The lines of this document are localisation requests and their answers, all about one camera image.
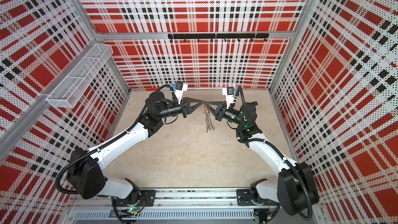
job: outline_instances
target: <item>red and white checkered wall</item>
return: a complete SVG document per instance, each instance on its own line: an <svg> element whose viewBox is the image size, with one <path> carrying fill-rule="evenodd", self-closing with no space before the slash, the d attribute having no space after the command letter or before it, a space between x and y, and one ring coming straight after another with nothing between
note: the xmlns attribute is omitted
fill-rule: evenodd
<svg viewBox="0 0 398 224"><path fill-rule="evenodd" d="M305 0L80 0L97 32L293 30Z"/></svg>
<svg viewBox="0 0 398 224"><path fill-rule="evenodd" d="M113 59L132 88L184 81L192 87L266 88L288 43L264 40L108 40Z"/></svg>
<svg viewBox="0 0 398 224"><path fill-rule="evenodd" d="M92 41L68 0L0 0L0 135ZM57 223L75 147L105 141L126 92L105 65L73 109L49 107L0 163L0 223Z"/></svg>
<svg viewBox="0 0 398 224"><path fill-rule="evenodd" d="M334 223L398 222L398 0L318 0L273 92Z"/></svg>

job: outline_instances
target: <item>beige tabletop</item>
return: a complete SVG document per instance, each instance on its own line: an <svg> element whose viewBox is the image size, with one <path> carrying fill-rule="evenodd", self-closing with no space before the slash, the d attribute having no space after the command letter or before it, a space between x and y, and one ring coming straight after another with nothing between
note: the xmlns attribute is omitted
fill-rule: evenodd
<svg viewBox="0 0 398 224"><path fill-rule="evenodd" d="M167 98L170 92L163 91ZM144 106L151 92L133 91L122 113L114 135L129 127ZM187 91L184 97L225 101L221 91ZM257 101L257 126L268 140L290 156L268 91L245 91L246 102ZM241 106L240 97L236 109ZM267 178L270 184L277 177L261 157L240 144L235 130L226 120L216 121L215 130L206 133L203 107L176 122L163 125L152 137L134 145L113 160L103 171L108 178L128 178L139 187L249 187L250 183Z"/></svg>

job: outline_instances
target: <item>side wall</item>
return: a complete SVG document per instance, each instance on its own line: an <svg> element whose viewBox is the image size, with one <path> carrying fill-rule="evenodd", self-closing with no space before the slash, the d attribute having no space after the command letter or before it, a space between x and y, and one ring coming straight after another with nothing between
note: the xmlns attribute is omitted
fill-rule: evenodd
<svg viewBox="0 0 398 224"><path fill-rule="evenodd" d="M92 41L68 0L0 0L0 136ZM107 64L73 109L48 107L0 163L0 223L57 223L53 182L76 147L106 140L126 92Z"/></svg>
<svg viewBox="0 0 398 224"><path fill-rule="evenodd" d="M397 0L318 0L273 94L335 223L398 221Z"/></svg>

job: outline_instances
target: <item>white wire mesh basket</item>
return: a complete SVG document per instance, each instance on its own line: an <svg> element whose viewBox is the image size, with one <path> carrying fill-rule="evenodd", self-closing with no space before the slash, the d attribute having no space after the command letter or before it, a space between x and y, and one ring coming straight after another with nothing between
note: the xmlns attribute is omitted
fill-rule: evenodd
<svg viewBox="0 0 398 224"><path fill-rule="evenodd" d="M73 108L113 54L111 45L95 44L47 97L53 107Z"/></svg>

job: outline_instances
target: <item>metal spring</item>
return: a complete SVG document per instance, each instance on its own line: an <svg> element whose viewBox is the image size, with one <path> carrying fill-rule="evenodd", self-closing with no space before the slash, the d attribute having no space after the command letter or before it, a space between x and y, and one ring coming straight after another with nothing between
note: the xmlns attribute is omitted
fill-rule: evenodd
<svg viewBox="0 0 398 224"><path fill-rule="evenodd" d="M205 116L206 121L206 129L210 131L214 131L214 123L211 121L210 112L205 105L203 105L203 114Z"/></svg>

